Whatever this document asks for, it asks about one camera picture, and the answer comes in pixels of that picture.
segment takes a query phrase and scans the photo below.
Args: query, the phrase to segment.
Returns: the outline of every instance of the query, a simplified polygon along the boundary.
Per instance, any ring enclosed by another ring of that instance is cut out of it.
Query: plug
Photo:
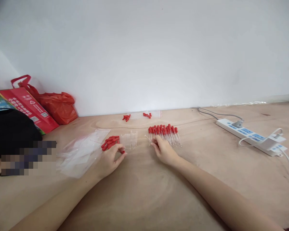
[[[242,121],[242,120],[238,120],[237,122],[233,123],[232,126],[237,127],[237,128],[241,128],[243,122],[244,121]]]
[[[265,138],[264,141],[260,141],[258,144],[259,147],[262,147],[265,150],[270,150],[274,146],[278,146],[281,142],[284,142],[286,139],[282,137],[280,134],[270,135],[269,137]]]

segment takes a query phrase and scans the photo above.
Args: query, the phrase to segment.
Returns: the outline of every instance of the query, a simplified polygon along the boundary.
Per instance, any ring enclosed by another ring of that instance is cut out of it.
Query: black backpack
[[[16,109],[0,109],[0,157],[19,155],[20,148],[33,148],[42,135],[34,122]]]

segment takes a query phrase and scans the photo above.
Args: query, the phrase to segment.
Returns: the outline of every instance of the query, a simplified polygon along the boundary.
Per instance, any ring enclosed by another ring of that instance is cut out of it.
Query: clear plastic bag
[[[211,105],[211,107],[228,107],[228,106],[237,106],[237,105],[254,105],[254,104],[266,104],[266,102],[262,101],[254,101],[248,103],[233,103],[233,104],[218,104],[218,105]]]
[[[144,113],[146,114],[149,114],[151,113],[151,118],[162,118],[163,116],[163,113],[162,111],[142,111],[142,112],[134,112],[134,113],[131,113],[131,120],[134,120],[134,119],[142,119],[142,118],[145,118],[144,116]]]
[[[57,154],[57,170],[80,178],[101,154],[101,145],[110,129],[96,129],[93,133],[79,137],[66,145]]]

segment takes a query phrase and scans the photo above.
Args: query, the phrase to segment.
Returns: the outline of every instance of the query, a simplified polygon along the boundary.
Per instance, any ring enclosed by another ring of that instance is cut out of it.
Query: socket
[[[247,143],[254,145],[254,147],[258,148],[259,150],[263,151],[264,153],[268,154],[269,156],[279,156],[282,157],[283,154],[280,151],[286,151],[287,148],[285,146],[282,146],[281,144],[275,145],[273,146],[271,149],[269,150],[265,150],[264,148],[260,147],[259,145],[257,145],[257,143],[263,139],[265,139],[264,136],[261,136],[247,128],[236,128],[234,126],[232,126],[233,122],[227,119],[220,119],[216,121],[216,124],[220,127],[222,127],[223,129],[229,131],[230,133],[232,133],[233,135],[239,137],[240,139],[246,138],[246,137],[250,137],[251,139],[246,139],[244,141],[246,141]]]

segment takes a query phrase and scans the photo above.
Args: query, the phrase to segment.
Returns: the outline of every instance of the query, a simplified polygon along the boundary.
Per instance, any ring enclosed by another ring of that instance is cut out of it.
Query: gray cable
[[[237,117],[237,118],[239,118],[240,120],[244,121],[241,117],[239,117],[239,116],[237,116],[237,115],[232,115],[232,114],[219,114],[219,113],[216,113],[216,112],[213,112],[213,111],[204,109],[204,108],[201,108],[201,110],[206,110],[206,111],[212,112],[212,113],[214,113],[214,114],[216,114],[216,115],[220,115],[220,116],[222,116],[222,115],[223,115],[223,116],[234,116],[234,117]],[[217,118],[216,116],[214,116],[214,115],[212,115],[212,114],[210,114],[210,113],[206,113],[206,112],[202,112],[202,111],[199,111],[199,112],[200,112],[200,113],[204,113],[204,114],[211,115],[211,116],[213,116],[215,119],[218,120],[218,118]]]
[[[213,116],[215,119],[218,120],[218,118],[217,118],[215,115],[212,115],[212,114],[210,114],[210,113],[206,113],[206,112],[202,112],[202,111],[199,111],[199,112],[200,112],[200,113],[203,113],[203,114],[211,115],[211,116]]]

